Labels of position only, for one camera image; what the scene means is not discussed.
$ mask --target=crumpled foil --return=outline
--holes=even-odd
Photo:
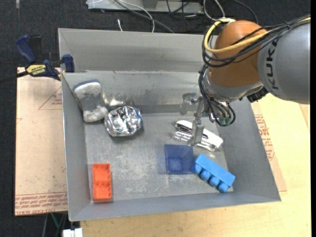
[[[110,111],[104,124],[111,136],[128,136],[137,132],[143,124],[138,108],[123,106]]]

